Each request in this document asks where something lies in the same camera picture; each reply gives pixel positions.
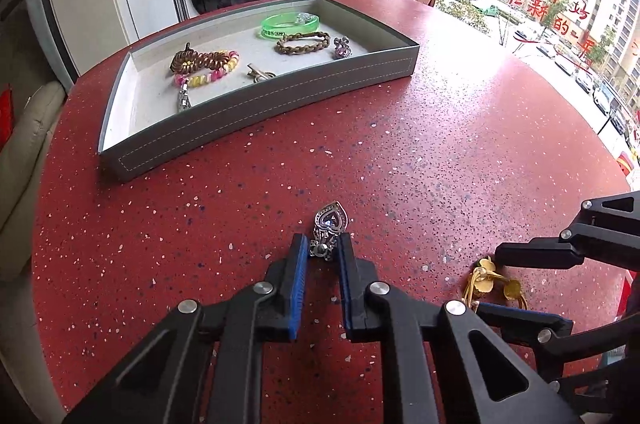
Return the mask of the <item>purple heart crystal brooch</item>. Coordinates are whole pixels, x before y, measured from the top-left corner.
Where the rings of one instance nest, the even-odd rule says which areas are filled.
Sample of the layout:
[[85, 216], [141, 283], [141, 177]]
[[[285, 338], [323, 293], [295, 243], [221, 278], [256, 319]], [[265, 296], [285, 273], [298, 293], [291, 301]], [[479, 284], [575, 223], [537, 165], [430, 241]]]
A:
[[337, 240], [348, 227], [348, 215], [343, 205], [333, 201], [320, 208], [314, 215], [309, 243], [309, 255], [329, 262], [337, 248]]

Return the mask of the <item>silver star hair clip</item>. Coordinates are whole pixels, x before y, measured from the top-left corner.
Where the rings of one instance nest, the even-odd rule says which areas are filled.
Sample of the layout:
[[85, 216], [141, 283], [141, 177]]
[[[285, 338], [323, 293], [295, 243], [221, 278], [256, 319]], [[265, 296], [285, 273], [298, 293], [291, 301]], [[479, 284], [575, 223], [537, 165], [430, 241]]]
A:
[[178, 88], [177, 111], [183, 112], [189, 110], [191, 106], [192, 104], [189, 96], [189, 83], [185, 80], [179, 85]]

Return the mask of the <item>pink heart crystal pendant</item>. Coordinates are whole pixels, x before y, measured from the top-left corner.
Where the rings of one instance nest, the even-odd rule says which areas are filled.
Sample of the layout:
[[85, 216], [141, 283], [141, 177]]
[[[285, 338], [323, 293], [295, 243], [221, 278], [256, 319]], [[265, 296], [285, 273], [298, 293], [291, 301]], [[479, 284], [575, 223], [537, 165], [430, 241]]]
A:
[[345, 59], [352, 55], [352, 47], [350, 41], [346, 36], [337, 36], [333, 40], [334, 43], [334, 55], [335, 59]]

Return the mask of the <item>green translucent bangle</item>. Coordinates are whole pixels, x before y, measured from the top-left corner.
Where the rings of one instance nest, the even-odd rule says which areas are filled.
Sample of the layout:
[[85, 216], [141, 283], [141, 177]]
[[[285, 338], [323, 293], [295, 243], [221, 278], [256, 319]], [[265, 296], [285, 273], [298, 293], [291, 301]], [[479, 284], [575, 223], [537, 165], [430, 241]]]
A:
[[262, 20], [260, 35], [267, 40], [280, 40], [285, 35], [316, 32], [319, 25], [319, 17], [309, 12], [273, 14]]

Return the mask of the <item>grey jewelry tray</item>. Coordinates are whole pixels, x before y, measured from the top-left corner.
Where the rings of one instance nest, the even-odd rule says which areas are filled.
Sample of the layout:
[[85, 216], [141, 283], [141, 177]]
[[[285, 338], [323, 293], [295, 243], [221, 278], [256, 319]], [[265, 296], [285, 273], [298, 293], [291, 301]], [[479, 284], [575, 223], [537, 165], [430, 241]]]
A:
[[[262, 21], [317, 21], [306, 54], [280, 54]], [[419, 45], [336, 0], [277, 0], [177, 26], [126, 53], [108, 99], [102, 163], [130, 180], [267, 118], [409, 76]]]

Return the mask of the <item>beige leather sofa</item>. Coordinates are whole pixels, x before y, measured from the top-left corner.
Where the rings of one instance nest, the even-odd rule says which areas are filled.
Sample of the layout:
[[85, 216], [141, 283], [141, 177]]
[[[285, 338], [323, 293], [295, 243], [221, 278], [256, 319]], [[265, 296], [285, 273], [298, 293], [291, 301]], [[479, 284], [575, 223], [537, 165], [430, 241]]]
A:
[[1, 392], [38, 423], [65, 415], [43, 357], [30, 269], [43, 164], [64, 100], [55, 80], [41, 86], [1, 150]]

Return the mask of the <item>red embroidered cushion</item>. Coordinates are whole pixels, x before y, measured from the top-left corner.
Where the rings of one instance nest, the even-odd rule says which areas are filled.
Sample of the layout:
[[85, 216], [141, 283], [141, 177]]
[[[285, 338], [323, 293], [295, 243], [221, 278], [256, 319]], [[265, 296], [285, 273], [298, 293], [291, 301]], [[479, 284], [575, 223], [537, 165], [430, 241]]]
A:
[[14, 125], [13, 90], [10, 85], [6, 85], [0, 95], [0, 149], [11, 138]]

